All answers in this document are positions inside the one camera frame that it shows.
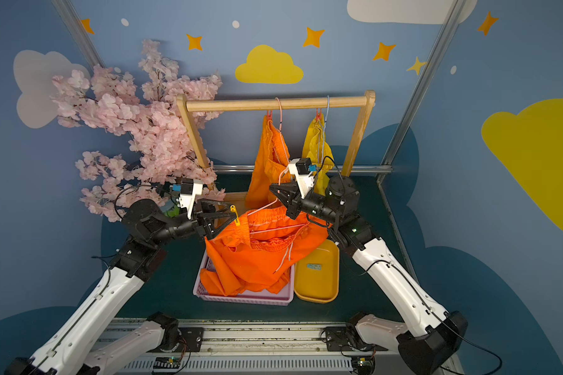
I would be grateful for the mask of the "dark orange shorts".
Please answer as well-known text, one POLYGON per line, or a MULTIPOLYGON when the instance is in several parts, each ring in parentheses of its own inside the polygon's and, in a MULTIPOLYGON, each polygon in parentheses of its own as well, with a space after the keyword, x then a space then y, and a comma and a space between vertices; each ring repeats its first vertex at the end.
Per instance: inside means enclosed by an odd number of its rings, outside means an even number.
POLYGON ((210 295, 236 296, 245 291, 277 294, 289 283, 291 267, 328 238, 320 221, 285 237, 251 236, 247 225, 230 224, 215 239, 206 241, 206 254, 214 270, 201 270, 200 280, 210 295))

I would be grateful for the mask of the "teal clothespin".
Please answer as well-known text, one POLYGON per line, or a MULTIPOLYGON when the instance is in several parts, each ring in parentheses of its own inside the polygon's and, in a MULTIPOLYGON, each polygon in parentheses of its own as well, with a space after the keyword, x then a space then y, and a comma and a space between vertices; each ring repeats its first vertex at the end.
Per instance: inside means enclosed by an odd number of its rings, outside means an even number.
POLYGON ((311 269, 311 270, 320 271, 320 270, 322 270, 322 264, 319 264, 319 263, 308 263, 308 264, 307 264, 307 268, 308 268, 308 269, 311 269))

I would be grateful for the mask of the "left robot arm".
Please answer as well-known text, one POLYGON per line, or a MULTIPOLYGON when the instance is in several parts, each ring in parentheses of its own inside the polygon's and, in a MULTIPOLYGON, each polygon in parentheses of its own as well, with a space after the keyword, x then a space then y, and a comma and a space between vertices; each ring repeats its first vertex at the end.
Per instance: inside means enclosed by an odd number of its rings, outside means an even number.
POLYGON ((151 315, 130 334, 95 350, 93 347, 115 315, 156 273, 167 253, 165 245, 197 235, 213 239, 226 226, 239 223, 235 206, 201 198, 202 184, 186 180, 177 188, 179 214, 167 216, 149 199, 134 202, 121 222, 128 238, 95 289, 67 322, 29 358, 15 358, 7 374, 115 374, 143 353, 173 350, 181 342, 178 322, 162 313, 151 315))

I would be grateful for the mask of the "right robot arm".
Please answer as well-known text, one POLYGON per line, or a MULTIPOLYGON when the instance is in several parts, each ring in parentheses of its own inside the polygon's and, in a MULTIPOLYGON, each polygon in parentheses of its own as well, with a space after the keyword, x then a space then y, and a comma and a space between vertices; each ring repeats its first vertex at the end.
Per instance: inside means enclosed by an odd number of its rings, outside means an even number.
POLYGON ((348 177, 330 179, 323 195, 300 175, 272 184, 270 192, 292 219, 304 213, 316 218, 339 250, 370 276, 395 306, 402 320, 358 314, 349 323, 358 346, 379 346, 397 353, 416 374, 432 374, 459 350, 468 328, 460 312, 448 312, 402 267, 386 242, 358 212, 360 192, 348 177))

